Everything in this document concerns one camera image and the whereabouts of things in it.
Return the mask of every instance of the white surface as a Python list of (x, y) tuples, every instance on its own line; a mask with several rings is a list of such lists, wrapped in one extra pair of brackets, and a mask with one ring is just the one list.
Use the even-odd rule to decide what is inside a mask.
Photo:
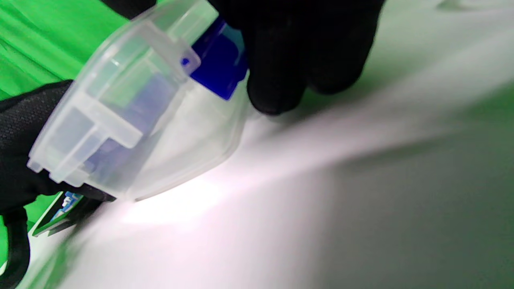
[(512, 288), (514, 11), (437, 4), (390, 0), (355, 87), (104, 206), (30, 288)]
[(192, 80), (200, 58), (186, 42), (216, 17), (207, 1), (177, 0), (121, 27), (66, 92), (28, 166), (133, 201), (226, 160), (241, 140), (245, 85), (226, 101)]

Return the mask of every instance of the glove finger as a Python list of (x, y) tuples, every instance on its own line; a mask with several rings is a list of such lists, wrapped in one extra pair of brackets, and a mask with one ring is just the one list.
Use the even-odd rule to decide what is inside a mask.
[(114, 12), (127, 18), (134, 19), (139, 14), (155, 6), (157, 0), (100, 0)]
[(353, 85), (370, 53), (383, 0), (359, 4), (324, 1), (307, 33), (308, 86), (335, 94)]
[(298, 27), (251, 27), (242, 32), (248, 51), (247, 89), (252, 105), (268, 115), (294, 109), (306, 89)]

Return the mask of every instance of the black strap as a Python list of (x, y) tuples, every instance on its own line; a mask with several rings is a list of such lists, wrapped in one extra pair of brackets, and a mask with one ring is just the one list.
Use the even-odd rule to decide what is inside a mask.
[(30, 262), (27, 212), (22, 207), (3, 214), (3, 218), (7, 227), (9, 253), (7, 267), (0, 276), (0, 288), (15, 289), (25, 276)]

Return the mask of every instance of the plastic latch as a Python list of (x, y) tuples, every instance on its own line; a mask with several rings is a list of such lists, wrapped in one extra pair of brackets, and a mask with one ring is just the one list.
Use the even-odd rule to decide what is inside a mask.
[(200, 57), (201, 65), (191, 78), (221, 98), (230, 100), (248, 70), (241, 32), (218, 17), (192, 48)]

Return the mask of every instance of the transparent plastic container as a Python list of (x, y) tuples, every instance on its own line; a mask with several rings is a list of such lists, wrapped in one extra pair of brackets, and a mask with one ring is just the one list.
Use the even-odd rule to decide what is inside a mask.
[(191, 45), (216, 17), (204, 0), (177, 0), (120, 28), (56, 107), (28, 167), (138, 201), (222, 163), (246, 120), (244, 81), (225, 100), (190, 77)]

